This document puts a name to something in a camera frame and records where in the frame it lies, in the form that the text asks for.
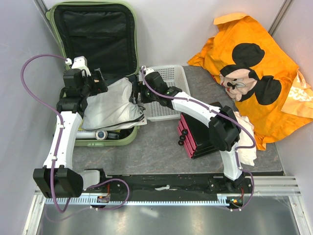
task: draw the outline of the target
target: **white cylinder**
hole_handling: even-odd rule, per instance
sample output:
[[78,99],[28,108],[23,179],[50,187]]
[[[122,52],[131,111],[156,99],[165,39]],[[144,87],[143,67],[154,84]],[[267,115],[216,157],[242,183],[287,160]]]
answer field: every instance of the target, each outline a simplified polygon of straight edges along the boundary
[[76,139],[96,139],[96,140],[105,140],[108,137],[107,131],[78,131],[76,134]]

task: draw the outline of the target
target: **cartoon character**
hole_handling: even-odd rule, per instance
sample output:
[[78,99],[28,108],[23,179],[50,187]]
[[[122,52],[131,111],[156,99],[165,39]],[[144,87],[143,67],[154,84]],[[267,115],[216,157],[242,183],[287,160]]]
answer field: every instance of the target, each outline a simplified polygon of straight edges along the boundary
[[265,52],[257,44],[241,43],[235,46],[232,59],[235,65],[227,65],[221,69],[220,84],[227,94],[236,101],[244,101],[255,94],[261,105],[275,102],[282,90],[282,85],[271,75],[259,79],[250,67],[259,64]]

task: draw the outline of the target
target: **wall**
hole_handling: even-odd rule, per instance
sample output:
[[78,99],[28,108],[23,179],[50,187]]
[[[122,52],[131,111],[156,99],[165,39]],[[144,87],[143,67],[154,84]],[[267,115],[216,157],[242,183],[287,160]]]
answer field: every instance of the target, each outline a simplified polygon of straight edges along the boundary
[[[186,65],[217,33],[215,17],[245,12],[269,29],[283,0],[125,0],[137,15],[141,65]],[[51,8],[61,0],[45,0]]]
[[[1,3],[0,234],[20,235],[35,190],[32,173],[47,157],[56,120],[23,89],[20,71],[30,57],[59,50],[32,0]],[[38,59],[25,71],[34,94],[53,106],[63,83],[61,64]]]
[[[313,21],[312,0],[297,0],[291,5],[274,39],[279,46],[300,66],[306,81],[313,85]],[[299,184],[306,209],[313,225],[313,123],[295,131],[277,143],[286,172],[294,175]]]

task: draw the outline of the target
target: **green suitcase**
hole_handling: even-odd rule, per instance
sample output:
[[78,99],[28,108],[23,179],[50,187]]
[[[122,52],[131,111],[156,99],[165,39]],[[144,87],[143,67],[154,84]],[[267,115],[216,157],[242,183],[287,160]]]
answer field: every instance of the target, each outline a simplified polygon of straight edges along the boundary
[[[65,58],[85,56],[90,71],[100,68],[108,85],[125,76],[136,80],[136,17],[123,2],[69,1],[54,5],[50,21]],[[121,140],[76,140],[75,146],[112,146],[132,142],[139,126]]]

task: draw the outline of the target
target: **white plastic basket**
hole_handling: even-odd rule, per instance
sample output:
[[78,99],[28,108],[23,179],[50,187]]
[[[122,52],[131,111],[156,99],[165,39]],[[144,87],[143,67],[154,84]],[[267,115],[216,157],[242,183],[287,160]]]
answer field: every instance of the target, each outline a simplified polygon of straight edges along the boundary
[[[150,68],[158,71],[169,87],[178,87],[190,95],[186,75],[182,66],[164,65]],[[180,118],[180,112],[163,107],[158,102],[145,104],[144,107],[146,108],[144,115],[150,121],[164,121]]]

